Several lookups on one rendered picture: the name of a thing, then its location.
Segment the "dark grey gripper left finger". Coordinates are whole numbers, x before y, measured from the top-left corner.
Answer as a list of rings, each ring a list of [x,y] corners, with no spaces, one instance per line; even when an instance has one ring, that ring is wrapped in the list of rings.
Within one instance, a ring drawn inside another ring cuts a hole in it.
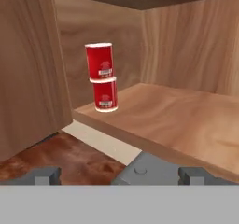
[[[47,166],[35,168],[21,177],[0,181],[0,185],[60,185],[61,173],[62,169],[60,167]]]

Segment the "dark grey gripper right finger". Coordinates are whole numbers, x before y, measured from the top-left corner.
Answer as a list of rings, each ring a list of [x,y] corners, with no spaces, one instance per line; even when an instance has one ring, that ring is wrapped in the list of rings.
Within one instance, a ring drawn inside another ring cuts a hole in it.
[[[179,185],[230,185],[235,186],[234,182],[215,177],[201,167],[180,167],[178,169]]]

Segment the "wooden cabinet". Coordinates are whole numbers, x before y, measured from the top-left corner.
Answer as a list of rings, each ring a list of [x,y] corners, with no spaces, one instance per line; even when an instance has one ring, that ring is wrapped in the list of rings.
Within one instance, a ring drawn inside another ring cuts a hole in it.
[[[55,0],[75,120],[239,182],[239,0]],[[93,105],[85,45],[113,46],[119,107]]]

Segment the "wooden cabinet door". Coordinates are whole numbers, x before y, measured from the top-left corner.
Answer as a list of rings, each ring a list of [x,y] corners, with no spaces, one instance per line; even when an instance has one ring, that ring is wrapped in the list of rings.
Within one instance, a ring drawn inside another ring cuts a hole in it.
[[[54,0],[0,0],[0,161],[72,122]]]

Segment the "red can with white label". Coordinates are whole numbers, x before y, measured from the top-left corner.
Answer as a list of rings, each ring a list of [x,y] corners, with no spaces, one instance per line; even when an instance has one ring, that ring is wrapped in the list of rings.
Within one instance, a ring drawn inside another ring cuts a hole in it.
[[[95,109],[107,113],[118,109],[117,78],[90,79],[93,85]]]
[[[114,76],[111,43],[85,45],[90,79],[104,79]]]

